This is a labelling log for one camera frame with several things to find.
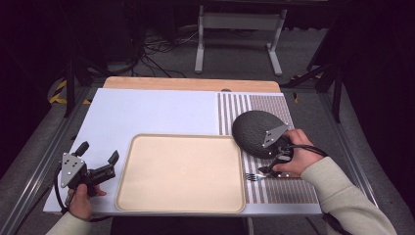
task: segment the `light wood tray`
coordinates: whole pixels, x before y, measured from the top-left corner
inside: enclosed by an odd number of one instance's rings
[[[137,135],[116,206],[126,212],[240,212],[245,206],[240,155],[232,136]]]

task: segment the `table leg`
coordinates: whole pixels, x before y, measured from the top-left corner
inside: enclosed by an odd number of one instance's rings
[[[284,20],[286,18],[287,15],[287,10],[282,10],[278,23],[275,26],[275,30],[274,30],[274,38],[272,39],[271,43],[268,43],[267,46],[267,50],[268,50],[268,55],[269,55],[269,59],[271,60],[271,64],[272,64],[272,68],[274,68],[274,73],[277,76],[281,76],[283,74],[282,70],[281,70],[281,66],[280,63],[278,62],[278,58],[277,58],[277,54],[275,53],[275,49],[277,48],[277,43],[278,43],[278,39],[280,38],[281,35],[281,30],[283,29],[283,25],[284,25]]]
[[[204,67],[204,52],[205,52],[205,42],[204,42],[204,6],[200,6],[199,10],[199,45],[198,52],[196,54],[196,64],[195,64],[195,73],[202,73]]]

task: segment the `beige sleeve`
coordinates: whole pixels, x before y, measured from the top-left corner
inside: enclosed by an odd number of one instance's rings
[[[65,234],[65,235],[82,235],[88,234],[91,230],[91,223],[85,220],[79,219],[69,212],[65,213],[64,216],[49,230],[48,235]]]
[[[301,178],[315,187],[323,212],[353,234],[396,234],[388,218],[354,186],[330,158],[308,167]],[[328,226],[329,234],[338,234]]]

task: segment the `fork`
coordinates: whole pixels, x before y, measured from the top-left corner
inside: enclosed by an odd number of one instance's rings
[[[268,177],[266,175],[263,174],[253,174],[253,173],[246,173],[245,177],[249,180],[249,181],[261,181],[262,179]]]
[[[289,173],[281,173],[278,174],[276,177],[271,176],[271,175],[263,175],[263,174],[254,174],[254,173],[245,173],[245,177],[249,180],[249,181],[261,181],[264,178],[288,178],[290,177]]]

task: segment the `human hand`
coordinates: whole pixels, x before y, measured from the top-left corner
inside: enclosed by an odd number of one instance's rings
[[[89,196],[87,194],[88,188],[86,184],[79,184],[76,191],[69,189],[69,194],[73,194],[72,200],[70,201],[69,211],[76,217],[81,219],[90,220],[92,216],[92,206],[89,202]],[[101,190],[99,185],[95,186],[97,196],[105,196],[106,192]]]
[[[304,131],[301,129],[293,129],[284,133],[288,136],[291,142],[295,145],[311,145]],[[302,148],[295,148],[293,159],[286,164],[277,164],[272,169],[274,171],[292,172],[297,175],[301,175],[302,172],[309,166],[323,159],[322,156],[307,151]]]

